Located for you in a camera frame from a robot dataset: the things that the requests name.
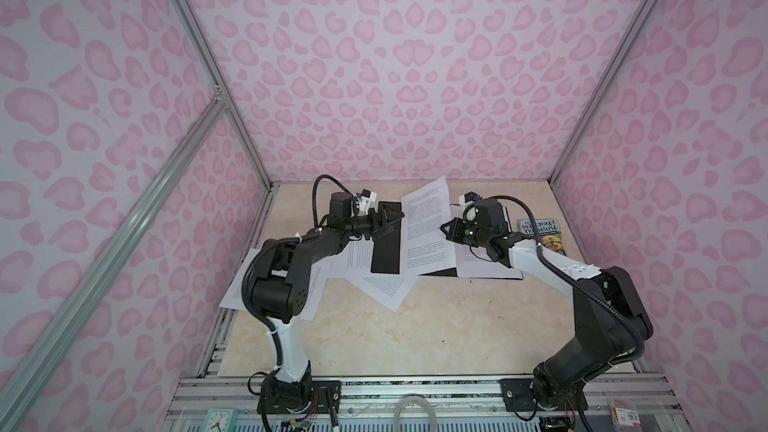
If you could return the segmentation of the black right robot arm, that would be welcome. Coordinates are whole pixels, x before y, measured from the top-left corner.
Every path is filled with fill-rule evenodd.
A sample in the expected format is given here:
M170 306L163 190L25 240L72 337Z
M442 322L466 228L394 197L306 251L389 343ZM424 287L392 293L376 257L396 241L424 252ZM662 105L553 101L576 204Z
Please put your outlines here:
M570 406L586 424L585 386L611 368L640 359L653 326L630 274L600 268L548 248L531 209L509 195L460 200L461 214L441 225L446 239L517 269L571 298L574 335L532 372L525 405L534 412Z

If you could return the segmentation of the teal folder with black inside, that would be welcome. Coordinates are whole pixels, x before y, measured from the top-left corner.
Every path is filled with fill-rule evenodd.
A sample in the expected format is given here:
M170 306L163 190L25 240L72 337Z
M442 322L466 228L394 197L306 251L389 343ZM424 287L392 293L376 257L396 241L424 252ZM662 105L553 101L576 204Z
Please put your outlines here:
M371 273L394 275L400 273L400 233L401 223L397 222L392 226L390 232L373 242ZM507 269L503 265L483 261L484 255L478 249L470 249L455 244L455 252L456 267L436 270L425 274L425 276L466 279L523 279L523 273L517 269Z

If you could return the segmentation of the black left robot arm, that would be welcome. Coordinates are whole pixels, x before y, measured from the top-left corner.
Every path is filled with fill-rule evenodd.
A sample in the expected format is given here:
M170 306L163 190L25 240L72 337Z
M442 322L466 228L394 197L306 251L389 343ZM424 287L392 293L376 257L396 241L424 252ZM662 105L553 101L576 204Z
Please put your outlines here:
M308 232L263 243L240 286L246 311L266 327L273 345L273 370L263 375L255 392L263 419L283 411L306 414L320 404L298 325L309 300L312 267L354 240L385 237L404 218L395 206L377 201L372 191L353 193L328 174L313 183L311 212Z

